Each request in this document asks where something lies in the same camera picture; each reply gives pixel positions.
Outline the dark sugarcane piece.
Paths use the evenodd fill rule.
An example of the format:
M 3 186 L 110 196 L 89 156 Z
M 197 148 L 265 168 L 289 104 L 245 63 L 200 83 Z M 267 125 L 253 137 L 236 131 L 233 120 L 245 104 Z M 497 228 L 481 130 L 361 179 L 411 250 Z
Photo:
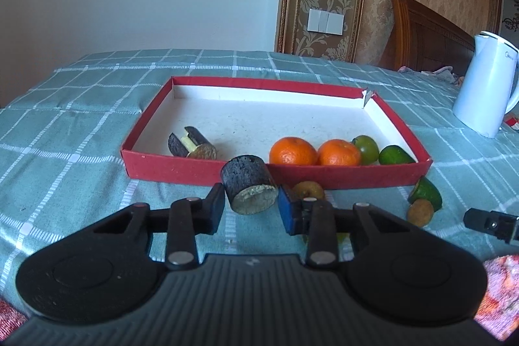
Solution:
M 197 160 L 215 160 L 215 146 L 194 126 L 186 126 L 185 134 L 180 138 L 171 133 L 167 140 L 168 149 L 175 157 Z
M 260 157 L 234 157 L 225 163 L 220 175 L 234 212 L 252 215 L 264 212 L 276 203 L 278 187 Z

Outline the orange mandarin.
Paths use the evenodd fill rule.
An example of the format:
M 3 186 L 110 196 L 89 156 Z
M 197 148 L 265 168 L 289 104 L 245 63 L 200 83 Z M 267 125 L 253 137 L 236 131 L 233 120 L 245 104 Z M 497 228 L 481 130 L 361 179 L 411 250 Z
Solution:
M 312 166 L 317 164 L 318 159 L 313 145 L 298 137 L 283 137 L 269 151 L 269 163 L 276 165 Z
M 341 139 L 328 140 L 318 149 L 318 163 L 324 166 L 359 166 L 361 151 L 352 143 Z

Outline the brown longan fruit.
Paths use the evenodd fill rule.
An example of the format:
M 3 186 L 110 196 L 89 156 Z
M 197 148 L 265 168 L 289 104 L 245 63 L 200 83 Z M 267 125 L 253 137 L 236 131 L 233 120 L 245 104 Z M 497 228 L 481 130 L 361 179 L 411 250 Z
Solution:
M 407 211 L 406 219 L 416 227 L 425 227 L 432 220 L 435 210 L 432 203 L 424 198 L 418 198 Z
M 320 184 L 314 181 L 303 181 L 293 186 L 292 191 L 300 198 L 314 197 L 316 199 L 325 199 L 325 190 Z

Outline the green lime wedge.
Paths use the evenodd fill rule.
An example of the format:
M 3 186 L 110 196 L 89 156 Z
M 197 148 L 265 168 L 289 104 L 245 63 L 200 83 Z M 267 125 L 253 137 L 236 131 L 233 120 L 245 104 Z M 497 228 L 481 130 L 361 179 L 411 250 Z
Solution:
M 438 191 L 435 185 L 426 178 L 426 176 L 422 176 L 414 185 L 407 198 L 407 201 L 412 204 L 418 199 L 425 199 L 429 201 L 435 212 L 438 212 L 442 208 L 441 193 Z
M 415 160 L 400 146 L 389 145 L 380 151 L 378 162 L 381 165 L 398 165 L 415 163 Z

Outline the green round tomato fruit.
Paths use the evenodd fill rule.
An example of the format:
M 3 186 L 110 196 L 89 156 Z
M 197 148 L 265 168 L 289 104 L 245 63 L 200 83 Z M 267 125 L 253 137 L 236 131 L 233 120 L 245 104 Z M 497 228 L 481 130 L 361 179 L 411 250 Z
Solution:
M 368 135 L 358 135 L 352 139 L 352 143 L 361 153 L 362 165 L 370 165 L 378 161 L 379 148 L 371 137 Z

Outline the pink floral towel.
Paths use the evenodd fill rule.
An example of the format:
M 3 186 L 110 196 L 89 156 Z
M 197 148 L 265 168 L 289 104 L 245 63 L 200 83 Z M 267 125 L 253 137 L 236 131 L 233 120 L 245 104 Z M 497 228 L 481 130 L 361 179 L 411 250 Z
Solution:
M 518 345 L 518 255 L 507 255 L 484 262 L 487 292 L 475 320 L 506 345 Z

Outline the red shallow cardboard box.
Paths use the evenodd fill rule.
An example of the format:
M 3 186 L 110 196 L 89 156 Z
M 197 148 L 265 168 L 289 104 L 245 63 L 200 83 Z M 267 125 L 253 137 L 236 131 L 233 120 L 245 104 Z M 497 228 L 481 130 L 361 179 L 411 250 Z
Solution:
M 215 146 L 215 160 L 177 157 L 170 134 L 193 126 Z M 337 85 L 228 77 L 171 77 L 155 95 L 121 146 L 132 179 L 209 186 L 222 166 L 238 155 L 268 161 L 277 140 L 294 136 L 314 148 L 332 139 L 368 135 L 383 149 L 397 145 L 410 164 L 360 167 L 272 165 L 275 182 L 315 181 L 325 189 L 414 185 L 432 157 L 395 111 L 377 93 Z

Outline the white electric kettle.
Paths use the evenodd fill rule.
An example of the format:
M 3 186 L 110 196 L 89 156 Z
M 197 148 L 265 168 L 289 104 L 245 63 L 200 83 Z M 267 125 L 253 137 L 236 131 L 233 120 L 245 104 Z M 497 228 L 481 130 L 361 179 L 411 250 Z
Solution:
M 474 132 L 493 138 L 518 103 L 518 48 L 503 37 L 481 31 L 453 114 Z

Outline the green plaid bed sheet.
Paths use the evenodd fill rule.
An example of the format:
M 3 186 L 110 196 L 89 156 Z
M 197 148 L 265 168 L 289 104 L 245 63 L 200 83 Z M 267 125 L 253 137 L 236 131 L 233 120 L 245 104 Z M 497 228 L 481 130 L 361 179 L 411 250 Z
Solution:
M 431 233 L 481 260 L 517 252 L 464 227 L 471 207 L 518 211 L 518 135 L 487 139 L 451 111 L 455 86 L 430 76 L 267 52 L 140 50 L 90 54 L 1 111 L 1 296 L 33 252 L 135 202 L 155 208 L 203 187 L 132 180 L 120 148 L 171 77 L 249 77 L 374 89 L 432 156 L 428 178 L 443 206 Z

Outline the crumpled cloth by headboard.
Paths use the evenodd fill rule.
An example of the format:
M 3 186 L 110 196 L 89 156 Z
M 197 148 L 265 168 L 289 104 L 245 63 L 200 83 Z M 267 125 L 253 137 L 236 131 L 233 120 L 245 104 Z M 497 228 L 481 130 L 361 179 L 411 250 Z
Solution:
M 454 85 L 457 87 L 460 87 L 465 77 L 460 76 L 456 74 L 453 70 L 452 66 L 444 66 L 440 67 L 439 69 L 429 71 L 429 70 L 422 70 L 417 71 L 414 69 L 411 69 L 410 67 L 402 66 L 398 69 L 398 73 L 411 73 L 411 74 L 423 74 L 426 77 L 434 78 L 437 81 L 446 82 L 450 85 Z

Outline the wooden headboard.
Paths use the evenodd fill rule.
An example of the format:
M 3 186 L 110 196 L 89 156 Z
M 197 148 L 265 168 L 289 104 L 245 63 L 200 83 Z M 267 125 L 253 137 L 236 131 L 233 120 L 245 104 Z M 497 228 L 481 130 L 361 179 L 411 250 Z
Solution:
M 378 62 L 398 70 L 436 71 L 451 67 L 463 76 L 475 52 L 472 35 L 416 0 L 392 0 L 394 25 Z

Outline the white wall switch panel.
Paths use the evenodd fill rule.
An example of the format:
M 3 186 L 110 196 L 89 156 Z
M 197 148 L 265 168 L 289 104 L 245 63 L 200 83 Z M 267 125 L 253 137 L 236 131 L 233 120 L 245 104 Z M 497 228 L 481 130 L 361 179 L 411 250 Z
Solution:
M 342 14 L 325 10 L 310 9 L 308 13 L 307 31 L 342 36 L 344 31 Z

